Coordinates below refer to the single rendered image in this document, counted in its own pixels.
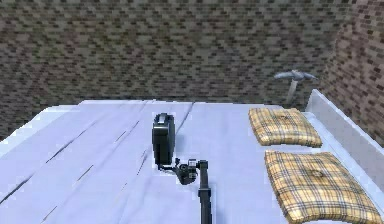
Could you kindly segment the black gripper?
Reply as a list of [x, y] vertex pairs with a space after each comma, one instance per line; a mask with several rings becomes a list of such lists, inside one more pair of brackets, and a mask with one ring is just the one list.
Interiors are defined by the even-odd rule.
[[189, 159], [185, 164], [182, 164], [179, 158], [175, 159], [175, 165], [158, 164], [160, 171], [166, 173], [176, 173], [179, 182], [182, 185], [193, 183], [197, 177], [197, 160]]

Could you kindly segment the black alarm clock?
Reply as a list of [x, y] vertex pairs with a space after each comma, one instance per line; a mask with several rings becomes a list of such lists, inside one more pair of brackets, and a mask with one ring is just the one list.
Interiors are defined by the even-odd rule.
[[171, 165], [175, 148], [174, 117], [167, 113], [155, 116], [152, 127], [152, 146], [155, 164]]

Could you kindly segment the white bed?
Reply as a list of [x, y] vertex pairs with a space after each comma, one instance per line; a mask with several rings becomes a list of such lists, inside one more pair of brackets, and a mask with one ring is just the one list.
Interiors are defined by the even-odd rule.
[[247, 104], [86, 100], [0, 157], [0, 224], [200, 224], [199, 177], [154, 161], [157, 114], [173, 115], [174, 156], [208, 161], [212, 224], [288, 224]]

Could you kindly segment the grey lamp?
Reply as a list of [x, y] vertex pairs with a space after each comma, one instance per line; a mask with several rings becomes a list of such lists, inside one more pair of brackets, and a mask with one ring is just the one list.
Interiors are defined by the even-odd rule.
[[290, 78], [291, 79], [291, 84], [287, 93], [286, 97], [286, 103], [291, 104], [293, 100], [294, 93], [296, 92], [297, 85], [300, 81], [305, 80], [305, 79], [315, 79], [317, 80], [317, 77], [306, 73], [306, 72], [300, 72], [298, 70], [291, 70], [289, 72], [281, 72], [277, 73], [274, 76], [275, 79], [283, 79], [283, 78]]

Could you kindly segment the yellow plaid pillow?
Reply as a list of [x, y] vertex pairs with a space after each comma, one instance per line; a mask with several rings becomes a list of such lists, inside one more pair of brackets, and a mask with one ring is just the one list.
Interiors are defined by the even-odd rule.
[[320, 148], [322, 140], [308, 119], [296, 108], [251, 108], [248, 118], [262, 146], [301, 145]]
[[384, 224], [367, 193], [332, 153], [267, 150], [264, 162], [273, 192], [289, 224], [319, 220]]

